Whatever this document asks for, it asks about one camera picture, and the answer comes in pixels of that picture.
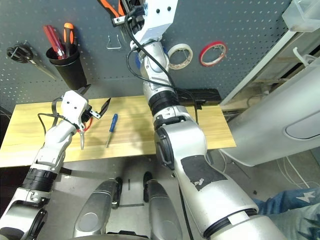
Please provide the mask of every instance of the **blue screwdriver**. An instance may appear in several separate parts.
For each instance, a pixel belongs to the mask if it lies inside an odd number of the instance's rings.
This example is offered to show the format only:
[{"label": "blue screwdriver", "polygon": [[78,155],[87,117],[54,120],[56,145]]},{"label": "blue screwdriver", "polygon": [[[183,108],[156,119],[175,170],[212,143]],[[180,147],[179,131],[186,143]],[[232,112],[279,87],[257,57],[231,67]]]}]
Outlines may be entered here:
[{"label": "blue screwdriver", "polygon": [[107,140],[106,143],[105,143],[105,147],[106,147],[106,148],[108,147],[109,142],[110,142],[110,139],[111,139],[111,136],[112,136],[112,134],[113,134],[114,131],[115,131],[115,127],[116,127],[117,121],[118,121],[118,114],[114,114],[114,115],[113,115],[113,118],[112,118],[112,123],[111,123],[111,126],[110,126],[110,130],[109,130],[108,140]]}]

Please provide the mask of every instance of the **orange pliers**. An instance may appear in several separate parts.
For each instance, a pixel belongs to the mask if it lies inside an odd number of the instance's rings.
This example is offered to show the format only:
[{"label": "orange pliers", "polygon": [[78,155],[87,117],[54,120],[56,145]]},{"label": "orange pliers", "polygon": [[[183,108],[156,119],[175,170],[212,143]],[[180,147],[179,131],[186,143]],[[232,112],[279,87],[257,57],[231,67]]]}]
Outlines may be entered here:
[{"label": "orange pliers", "polygon": [[121,16],[125,15],[125,12],[121,6],[120,0],[119,0],[119,4],[118,4],[118,11],[116,11],[112,5],[107,2],[107,0],[97,0],[103,7],[105,10],[107,10],[109,12],[109,14],[111,15],[112,18],[119,18]]}]

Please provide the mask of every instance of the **pen holder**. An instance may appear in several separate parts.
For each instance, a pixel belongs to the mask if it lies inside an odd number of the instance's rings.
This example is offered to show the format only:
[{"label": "pen holder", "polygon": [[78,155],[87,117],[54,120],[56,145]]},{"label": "pen holder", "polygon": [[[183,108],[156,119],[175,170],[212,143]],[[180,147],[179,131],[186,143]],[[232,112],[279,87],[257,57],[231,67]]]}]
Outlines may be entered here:
[{"label": "pen holder", "polygon": [[87,79],[80,61],[80,53],[77,46],[72,45],[70,52],[72,53],[71,56],[58,59],[57,53],[51,47],[46,51],[45,55],[50,63],[58,70],[68,87],[71,90],[78,90],[87,85]]}]

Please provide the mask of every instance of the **gray pegboard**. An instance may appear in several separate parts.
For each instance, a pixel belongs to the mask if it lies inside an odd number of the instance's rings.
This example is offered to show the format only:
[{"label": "gray pegboard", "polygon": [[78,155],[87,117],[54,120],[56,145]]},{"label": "gray pegboard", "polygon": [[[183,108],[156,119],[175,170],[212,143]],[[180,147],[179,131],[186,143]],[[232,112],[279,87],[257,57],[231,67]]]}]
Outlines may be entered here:
[{"label": "gray pegboard", "polygon": [[[290,0],[180,0],[173,25],[163,36],[168,50],[173,45],[191,46],[194,58],[181,70],[171,70],[179,87],[217,88],[226,97],[287,31],[282,13]],[[119,28],[96,0],[1,0],[0,1],[0,105],[12,111],[15,104],[49,102],[68,90],[59,77],[48,77],[29,63],[6,59],[6,49],[27,40],[42,64],[57,76],[45,57],[50,47],[43,25],[62,31],[65,22],[77,28],[81,62],[92,87],[88,98],[142,95],[142,82],[127,70],[129,51]],[[107,50],[108,35],[122,49]],[[228,47],[227,58],[214,67],[200,65],[201,49],[213,41]]]}]

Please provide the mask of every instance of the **wooden table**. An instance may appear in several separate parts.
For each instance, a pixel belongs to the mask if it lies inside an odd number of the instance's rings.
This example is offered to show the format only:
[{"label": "wooden table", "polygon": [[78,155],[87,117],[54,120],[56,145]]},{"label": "wooden table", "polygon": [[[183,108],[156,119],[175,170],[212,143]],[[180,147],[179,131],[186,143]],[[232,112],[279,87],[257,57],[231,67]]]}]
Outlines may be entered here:
[{"label": "wooden table", "polygon": [[[95,111],[99,111],[104,99],[89,100]],[[194,117],[193,107],[187,108]],[[18,104],[6,131],[0,149],[0,167],[31,165],[38,150],[44,143],[44,131],[37,113],[51,113],[51,103]],[[118,114],[118,122],[108,148],[105,143],[113,115]],[[219,106],[205,106],[198,111],[208,149],[235,147],[226,120]],[[43,116],[49,129],[53,118]],[[115,97],[111,99],[105,115],[94,119],[91,128],[84,135],[84,150],[80,149],[80,135],[72,138],[66,150],[65,162],[104,159],[124,156],[155,154],[152,114],[144,96]]]}]

